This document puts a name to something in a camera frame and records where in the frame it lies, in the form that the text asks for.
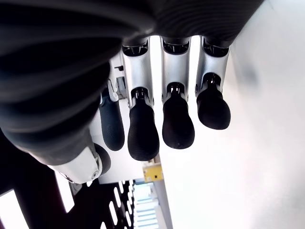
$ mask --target silver metal bracket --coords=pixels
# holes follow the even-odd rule
[[[230,53],[230,48],[228,48],[223,56],[216,57],[209,55],[206,50],[204,50],[204,37],[200,37],[200,51],[199,51],[199,61],[198,70],[196,77],[196,87],[195,94],[196,97],[205,89],[207,89],[207,81],[204,80],[204,76],[207,73],[214,73],[218,75],[221,79],[217,89],[222,93],[224,86],[225,70],[228,62],[228,57]]]
[[[184,39],[184,44],[179,45],[182,51],[177,52],[178,45],[167,44],[161,37],[161,57],[162,57],[162,102],[163,104],[171,97],[171,92],[167,91],[170,83],[181,83],[184,86],[184,93],[181,97],[188,101],[189,90],[189,61],[191,39]]]
[[[98,178],[102,173],[102,160],[96,152],[95,154],[87,146],[72,161],[63,165],[48,167],[58,171],[72,183],[83,184]]]
[[[110,59],[110,75],[107,82],[109,96],[113,102],[119,100],[117,78],[124,77],[122,53],[119,52]]]
[[[132,109],[136,105],[136,100],[137,99],[140,99],[140,98],[143,98],[143,97],[144,97],[145,103],[153,109],[153,106],[149,102],[148,95],[144,91],[137,91],[135,93],[135,95],[132,97],[132,104],[133,104],[133,106],[130,107],[130,109]]]
[[[149,42],[148,38],[144,47],[137,47],[138,50],[146,50],[143,54],[127,55],[122,51],[128,107],[130,109],[135,106],[134,99],[132,99],[132,90],[139,87],[147,89],[148,95],[145,101],[150,107],[153,107],[153,81]]]

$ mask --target screw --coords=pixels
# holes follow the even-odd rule
[[[96,170],[91,178],[94,179],[98,175],[98,173],[99,173],[99,171]]]

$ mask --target white wall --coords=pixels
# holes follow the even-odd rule
[[[250,19],[227,65],[224,131],[198,120],[194,96],[198,37],[192,40],[189,112],[195,142],[162,141],[159,39],[152,38],[155,118],[175,229],[305,227],[305,2],[269,0]]]
[[[118,182],[119,180],[143,178],[141,162],[133,160],[129,155],[127,148],[127,136],[130,125],[127,99],[120,100],[119,103],[125,132],[125,144],[121,150],[116,152],[111,151],[105,145],[102,137],[101,116],[99,111],[96,113],[92,123],[90,124],[90,134],[93,142],[102,146],[111,158],[111,168],[106,174],[99,178],[101,184]]]

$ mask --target black fingertip pad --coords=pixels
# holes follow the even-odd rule
[[[163,105],[162,136],[165,144],[174,149],[186,149],[195,139],[195,130],[188,113],[187,102],[172,94]]]
[[[223,95],[216,89],[206,89],[197,97],[198,117],[200,122],[208,128],[224,130],[231,121],[228,104]]]
[[[125,142],[125,133],[119,101],[113,102],[109,97],[108,88],[102,95],[102,104],[99,106],[102,123],[103,139],[112,151],[120,150]]]
[[[111,159],[109,154],[107,153],[107,151],[101,147],[100,145],[94,143],[94,148],[95,151],[97,152],[97,154],[100,156],[101,160],[102,160],[102,173],[101,175],[107,173],[107,171],[110,169],[111,167]]]
[[[137,161],[149,161],[159,153],[159,136],[154,123],[153,109],[144,100],[130,110],[128,150]]]

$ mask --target robotic hand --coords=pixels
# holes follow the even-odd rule
[[[194,141],[187,105],[189,38],[201,36],[198,117],[209,128],[225,129],[231,118],[222,96],[229,47],[262,1],[0,0],[1,130],[69,181],[96,179],[110,167],[88,130],[98,109],[109,149],[124,143],[115,64],[109,64],[122,50],[128,149],[136,160],[154,158],[159,137],[148,37],[160,35],[163,140],[187,148]]]

